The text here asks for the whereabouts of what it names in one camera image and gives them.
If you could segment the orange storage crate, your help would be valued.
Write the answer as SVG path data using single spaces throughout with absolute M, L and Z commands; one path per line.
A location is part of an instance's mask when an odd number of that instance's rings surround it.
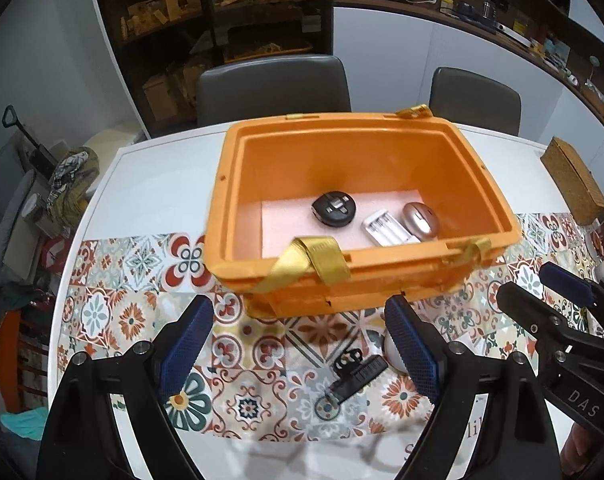
M 355 219 L 320 223 L 311 204 L 349 194 Z M 405 203 L 439 218 L 435 240 L 380 247 L 361 229 Z M 461 130 L 426 107 L 236 122 L 227 131 L 205 231 L 204 262 L 255 318 L 376 307 L 449 292 L 520 238 L 518 221 Z

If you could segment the white battery charger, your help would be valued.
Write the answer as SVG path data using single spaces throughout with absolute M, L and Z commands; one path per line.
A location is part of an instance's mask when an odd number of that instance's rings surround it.
M 390 211 L 380 209 L 369 214 L 361 222 L 361 229 L 369 236 L 375 245 L 391 247 L 419 243 L 419 240 L 410 234 Z

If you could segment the patterned tile table mat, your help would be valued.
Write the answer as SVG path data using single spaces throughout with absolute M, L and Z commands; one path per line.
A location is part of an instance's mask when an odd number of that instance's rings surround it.
M 553 262 L 586 278 L 594 270 L 588 238 L 569 214 L 521 214 L 522 240 L 495 266 L 474 272 L 457 292 L 420 300 L 415 308 L 448 340 L 484 356 L 533 354 L 534 339 L 497 304 L 512 282 L 550 304 L 576 330 L 597 333 L 584 310 L 544 286 L 540 267 Z M 64 370 L 76 352 L 95 359 L 152 339 L 181 315 L 195 295 L 211 298 L 212 333 L 186 382 L 165 403 L 173 426 L 188 434 L 301 442 L 352 439 L 424 422 L 431 403 L 411 379 L 390 366 L 341 405 L 325 392 L 333 363 L 345 351 L 383 350 L 379 308 L 261 321 L 244 301 L 205 270 L 204 240 L 183 233 L 85 240 L 63 289 L 52 354 Z

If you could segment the dark wooden shelf unit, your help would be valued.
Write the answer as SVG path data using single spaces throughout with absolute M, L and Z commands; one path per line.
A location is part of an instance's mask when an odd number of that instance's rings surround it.
M 332 50 L 329 0 L 94 0 L 116 73 L 146 136 L 198 122 L 210 68 Z

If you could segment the grey chair right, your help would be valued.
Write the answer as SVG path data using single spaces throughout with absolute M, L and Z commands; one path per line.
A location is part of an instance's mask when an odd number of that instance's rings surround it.
M 439 67 L 433 74 L 429 107 L 450 122 L 518 136 L 522 102 L 515 90 L 482 75 Z

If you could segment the grey chair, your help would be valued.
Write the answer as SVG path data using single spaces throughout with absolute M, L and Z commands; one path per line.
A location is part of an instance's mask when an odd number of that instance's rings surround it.
M 518 136 L 522 102 L 515 90 L 482 75 L 439 67 L 433 74 L 429 107 L 450 122 Z
M 231 63 L 206 70 L 198 81 L 201 127 L 351 109 L 344 66 L 333 55 L 282 55 Z

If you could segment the silver computer mouse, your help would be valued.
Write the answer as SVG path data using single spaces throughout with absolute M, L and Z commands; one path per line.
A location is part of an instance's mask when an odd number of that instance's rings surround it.
M 405 229 L 421 242 L 435 240 L 439 235 L 439 218 L 424 203 L 405 203 L 402 208 L 401 219 Z

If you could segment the grey chair left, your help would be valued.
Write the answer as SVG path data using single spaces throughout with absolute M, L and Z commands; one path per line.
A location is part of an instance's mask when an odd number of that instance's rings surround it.
M 351 109 L 344 66 L 333 55 L 282 55 L 231 63 L 206 70 L 198 81 L 201 127 Z

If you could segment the pink egg-shaped gadget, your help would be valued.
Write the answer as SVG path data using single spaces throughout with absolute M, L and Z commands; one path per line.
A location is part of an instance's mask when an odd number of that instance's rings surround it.
M 389 332 L 384 333 L 382 350 L 384 359 L 387 360 L 390 367 L 398 374 L 407 375 L 407 368 Z

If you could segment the black handled shovel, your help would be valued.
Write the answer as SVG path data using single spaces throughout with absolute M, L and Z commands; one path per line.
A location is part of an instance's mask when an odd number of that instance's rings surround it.
M 44 144 L 36 140 L 20 122 L 18 114 L 12 105 L 7 105 L 3 112 L 2 125 L 5 129 L 17 129 L 21 134 L 22 152 L 31 166 L 49 180 L 57 166 L 57 159 L 47 150 Z

